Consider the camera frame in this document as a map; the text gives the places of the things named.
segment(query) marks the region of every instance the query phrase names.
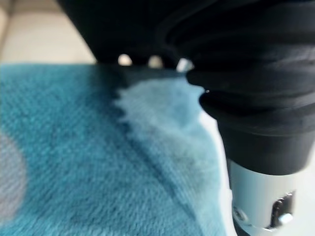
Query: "beige couch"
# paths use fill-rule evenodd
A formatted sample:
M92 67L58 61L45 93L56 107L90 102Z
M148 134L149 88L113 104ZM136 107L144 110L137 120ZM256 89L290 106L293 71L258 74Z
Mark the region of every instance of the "beige couch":
M0 62L94 63L54 0L0 0Z

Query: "black device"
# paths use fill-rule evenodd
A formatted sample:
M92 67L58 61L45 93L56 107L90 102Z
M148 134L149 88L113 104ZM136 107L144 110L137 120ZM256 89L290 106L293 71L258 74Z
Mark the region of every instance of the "black device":
M100 63L187 58L203 109L218 121L240 236L273 235L294 217L315 140L312 0L59 0Z

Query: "fabric texture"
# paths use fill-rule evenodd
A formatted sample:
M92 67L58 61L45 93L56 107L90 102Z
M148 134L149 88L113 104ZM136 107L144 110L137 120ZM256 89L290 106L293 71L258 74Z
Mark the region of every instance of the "fabric texture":
M167 70L0 67L0 236L223 236L202 89Z

